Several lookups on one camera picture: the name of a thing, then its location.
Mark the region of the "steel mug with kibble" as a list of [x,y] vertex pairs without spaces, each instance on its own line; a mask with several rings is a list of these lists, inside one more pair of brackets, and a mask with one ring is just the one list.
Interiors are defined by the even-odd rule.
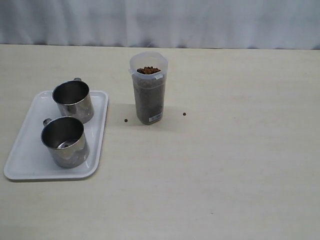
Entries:
[[94,116],[90,88],[79,77],[56,86],[52,99],[63,117],[73,117],[84,124]]

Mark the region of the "clear plastic tall container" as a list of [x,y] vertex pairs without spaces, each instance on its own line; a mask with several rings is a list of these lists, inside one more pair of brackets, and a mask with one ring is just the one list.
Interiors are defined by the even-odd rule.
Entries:
[[162,119],[168,60],[156,51],[144,51],[129,61],[138,119],[151,125]]

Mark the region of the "white plastic tray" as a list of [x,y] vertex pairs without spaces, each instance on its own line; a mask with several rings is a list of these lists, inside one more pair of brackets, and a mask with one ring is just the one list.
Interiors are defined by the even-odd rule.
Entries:
[[38,93],[30,105],[4,165],[5,177],[16,182],[39,182],[82,180],[93,175],[100,162],[109,96],[104,91],[92,90],[90,97],[94,116],[84,125],[89,146],[89,155],[84,163],[74,168],[61,168],[43,145],[43,121],[61,116],[52,91],[46,90]]

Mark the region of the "white curtain backdrop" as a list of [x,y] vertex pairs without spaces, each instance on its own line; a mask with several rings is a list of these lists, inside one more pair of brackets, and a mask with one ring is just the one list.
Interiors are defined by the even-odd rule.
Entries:
[[320,48],[317,0],[3,0],[3,44]]

